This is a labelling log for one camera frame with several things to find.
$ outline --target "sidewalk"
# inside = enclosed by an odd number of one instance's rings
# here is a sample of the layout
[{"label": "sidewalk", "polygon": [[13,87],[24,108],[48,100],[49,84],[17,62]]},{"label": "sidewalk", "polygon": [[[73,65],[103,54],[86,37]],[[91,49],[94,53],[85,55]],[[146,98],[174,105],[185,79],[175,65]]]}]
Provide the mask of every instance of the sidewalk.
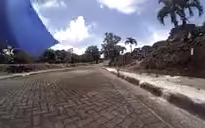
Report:
[{"label": "sidewalk", "polygon": [[27,73],[15,73],[10,75],[3,75],[0,76],[0,80],[16,78],[16,77],[25,77],[30,75],[36,75],[41,73],[48,73],[48,72],[57,72],[57,71],[69,71],[73,68],[62,68],[62,69],[49,69],[49,70],[41,70],[41,71],[34,71],[34,72],[27,72]]},{"label": "sidewalk", "polygon": [[205,120],[205,79],[104,69]]}]

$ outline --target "white cloud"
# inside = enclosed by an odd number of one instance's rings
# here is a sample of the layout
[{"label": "white cloud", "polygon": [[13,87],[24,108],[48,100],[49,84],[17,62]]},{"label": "white cloud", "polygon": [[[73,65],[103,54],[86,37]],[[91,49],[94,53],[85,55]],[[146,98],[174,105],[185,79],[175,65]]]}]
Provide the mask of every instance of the white cloud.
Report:
[{"label": "white cloud", "polygon": [[34,3],[33,4],[33,8],[36,11],[36,13],[38,14],[39,18],[41,19],[41,21],[43,22],[43,24],[47,27],[49,26],[49,19],[44,17],[43,15],[41,15],[40,13],[40,7],[39,4]]},{"label": "white cloud", "polygon": [[78,43],[90,37],[89,29],[92,26],[94,25],[86,26],[83,16],[79,16],[70,21],[68,28],[57,30],[53,35],[60,42]]},{"label": "white cloud", "polygon": [[125,14],[137,12],[140,14],[142,5],[147,0],[97,0],[100,4],[107,6],[110,9],[116,9]]},{"label": "white cloud", "polygon": [[102,8],[102,9],[103,9],[103,8],[104,8],[104,5],[103,5],[103,4],[101,4],[101,5],[100,5],[100,8]]},{"label": "white cloud", "polygon": [[152,33],[150,36],[147,45],[153,45],[157,41],[166,40],[169,36],[169,30],[166,29],[156,29],[153,27],[148,27],[149,31]]},{"label": "white cloud", "polygon": [[76,53],[77,55],[82,55],[86,50],[86,48],[75,48],[71,45],[63,45],[63,44],[56,44],[51,47],[51,49],[53,50],[66,50],[66,51],[70,48],[73,48],[73,52]]},{"label": "white cloud", "polygon": [[46,0],[41,3],[34,2],[33,4],[37,4],[38,9],[66,7],[64,0]]}]

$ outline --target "road edge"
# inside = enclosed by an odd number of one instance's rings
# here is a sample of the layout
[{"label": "road edge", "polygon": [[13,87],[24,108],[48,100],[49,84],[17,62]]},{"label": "road edge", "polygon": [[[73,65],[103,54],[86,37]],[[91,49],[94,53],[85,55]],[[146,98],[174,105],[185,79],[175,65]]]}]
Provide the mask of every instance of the road edge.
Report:
[{"label": "road edge", "polygon": [[103,67],[103,69],[205,120],[205,102],[201,102],[201,103],[195,102],[190,97],[184,94],[171,92],[171,91],[168,91],[167,89],[157,87],[148,82],[140,83],[139,79],[135,79],[133,77],[120,74],[119,70],[109,71],[105,67]]}]

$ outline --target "green foliage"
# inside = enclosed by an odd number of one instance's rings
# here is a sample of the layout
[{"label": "green foliage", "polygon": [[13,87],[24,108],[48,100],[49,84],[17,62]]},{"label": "green foliage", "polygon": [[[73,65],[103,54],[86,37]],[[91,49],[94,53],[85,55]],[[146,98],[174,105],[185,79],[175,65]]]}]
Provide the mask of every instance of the green foliage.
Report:
[{"label": "green foliage", "polygon": [[159,0],[159,3],[163,3],[163,8],[161,8],[157,14],[158,20],[164,24],[164,18],[170,16],[171,22],[178,26],[177,17],[182,20],[182,25],[187,24],[186,12],[189,12],[190,16],[194,16],[193,9],[198,10],[198,15],[203,14],[203,7],[199,0]]},{"label": "green foliage", "polygon": [[132,45],[137,45],[137,41],[136,39],[132,38],[132,37],[128,37],[125,41],[125,44],[129,44],[130,45],[130,49],[131,49],[131,52],[132,52]]},{"label": "green foliage", "polygon": [[105,33],[104,43],[101,52],[105,58],[114,59],[124,51],[124,47],[117,45],[121,41],[121,37],[113,33]]},{"label": "green foliage", "polygon": [[55,51],[52,49],[48,49],[44,52],[43,56],[42,56],[42,61],[44,62],[48,62],[48,63],[55,63]]},{"label": "green foliage", "polygon": [[85,55],[86,59],[89,59],[88,61],[96,61],[98,63],[100,59],[100,51],[97,46],[89,46],[85,51]]},{"label": "green foliage", "polygon": [[13,61],[16,64],[29,64],[33,63],[33,58],[30,57],[26,52],[21,50],[13,51]]}]

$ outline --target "hillside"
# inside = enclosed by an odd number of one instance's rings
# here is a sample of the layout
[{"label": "hillside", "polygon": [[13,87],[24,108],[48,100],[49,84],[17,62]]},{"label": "hillside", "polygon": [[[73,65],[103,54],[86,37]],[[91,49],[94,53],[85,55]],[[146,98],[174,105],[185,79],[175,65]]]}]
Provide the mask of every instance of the hillside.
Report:
[{"label": "hillside", "polygon": [[205,35],[189,41],[154,44],[151,53],[130,69],[205,78]]}]

